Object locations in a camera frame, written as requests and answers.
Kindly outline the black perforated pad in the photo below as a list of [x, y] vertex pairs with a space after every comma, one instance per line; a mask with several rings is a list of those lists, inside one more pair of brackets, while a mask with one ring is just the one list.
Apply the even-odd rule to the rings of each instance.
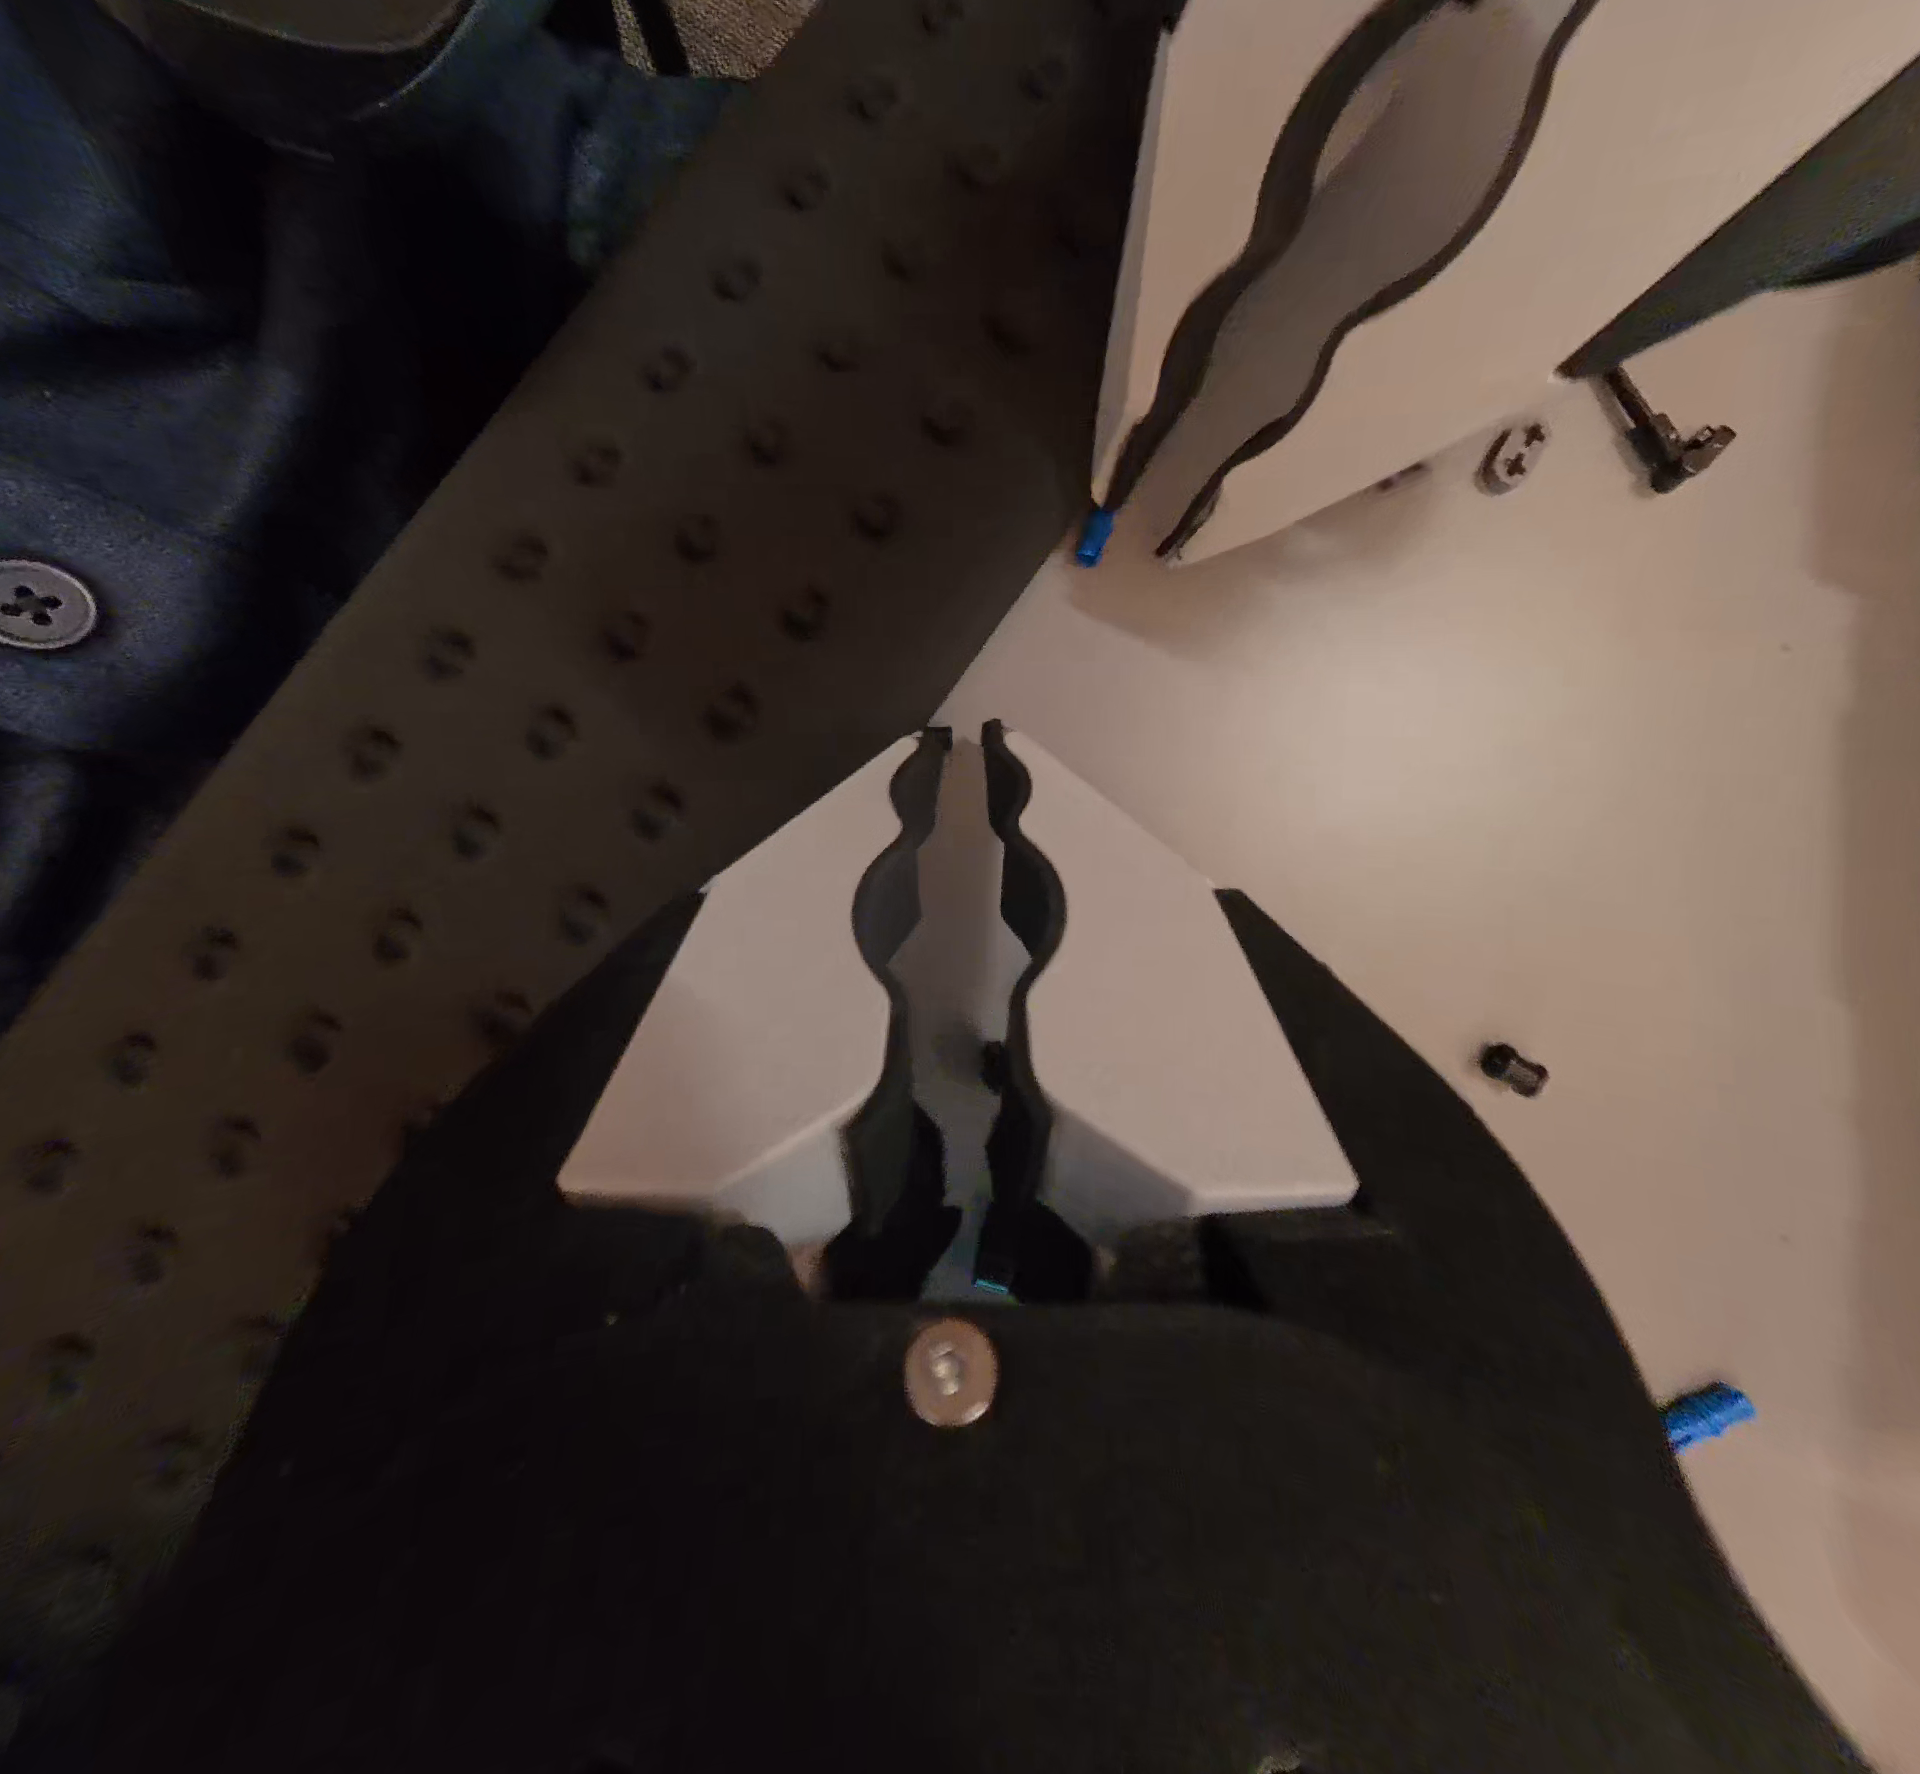
[[5, 1654], [171, 1564], [403, 1139], [1069, 532], [1160, 20], [823, 0], [9, 1029]]

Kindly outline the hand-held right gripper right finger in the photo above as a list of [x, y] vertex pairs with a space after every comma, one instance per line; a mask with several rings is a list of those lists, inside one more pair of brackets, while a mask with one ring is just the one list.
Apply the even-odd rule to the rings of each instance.
[[1024, 949], [996, 1060], [982, 1290], [1082, 1298], [1160, 1223], [1355, 1206], [1221, 891], [1007, 722], [982, 725], [997, 911]]

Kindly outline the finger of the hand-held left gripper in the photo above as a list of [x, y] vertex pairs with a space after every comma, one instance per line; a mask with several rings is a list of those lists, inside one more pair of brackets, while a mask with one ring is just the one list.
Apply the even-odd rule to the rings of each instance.
[[1914, 0], [1181, 0], [1157, 555], [1208, 561], [1883, 236]]
[[1168, 0], [1124, 224], [1093, 443], [1107, 506], [1191, 298], [1257, 222], [1261, 181], [1317, 67], [1382, 0]]

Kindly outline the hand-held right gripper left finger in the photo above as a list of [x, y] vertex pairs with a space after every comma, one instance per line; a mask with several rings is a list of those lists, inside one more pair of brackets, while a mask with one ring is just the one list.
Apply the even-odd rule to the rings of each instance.
[[559, 1169], [573, 1206], [714, 1216], [832, 1298], [916, 1298], [959, 1231], [895, 960], [952, 732], [899, 738], [718, 876]]

